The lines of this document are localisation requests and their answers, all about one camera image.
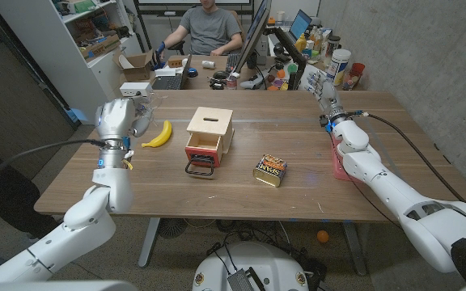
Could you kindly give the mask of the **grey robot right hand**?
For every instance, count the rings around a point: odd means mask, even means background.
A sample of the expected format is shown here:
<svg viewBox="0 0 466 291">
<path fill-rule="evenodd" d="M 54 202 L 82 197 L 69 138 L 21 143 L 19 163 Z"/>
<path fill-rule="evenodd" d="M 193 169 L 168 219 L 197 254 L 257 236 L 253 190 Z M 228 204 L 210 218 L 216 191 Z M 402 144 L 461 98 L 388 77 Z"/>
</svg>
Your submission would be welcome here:
<svg viewBox="0 0 466 291">
<path fill-rule="evenodd" d="M 330 121 L 336 123 L 346 118 L 346 112 L 341 106 L 341 99 L 332 80 L 322 70 L 310 72 L 307 76 L 307 90 L 319 102 L 320 108 Z"/>
</svg>

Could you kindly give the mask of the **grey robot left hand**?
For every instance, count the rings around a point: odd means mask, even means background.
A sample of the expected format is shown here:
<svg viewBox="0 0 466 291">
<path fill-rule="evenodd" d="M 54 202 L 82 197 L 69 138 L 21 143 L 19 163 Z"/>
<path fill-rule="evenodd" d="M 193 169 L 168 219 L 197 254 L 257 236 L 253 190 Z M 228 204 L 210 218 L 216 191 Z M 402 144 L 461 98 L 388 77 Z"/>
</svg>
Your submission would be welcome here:
<svg viewBox="0 0 466 291">
<path fill-rule="evenodd" d="M 148 103 L 147 97 L 137 96 L 114 99 L 99 106 L 95 114 L 95 128 L 100 139 L 142 136 L 153 117 L 154 109 Z"/>
</svg>

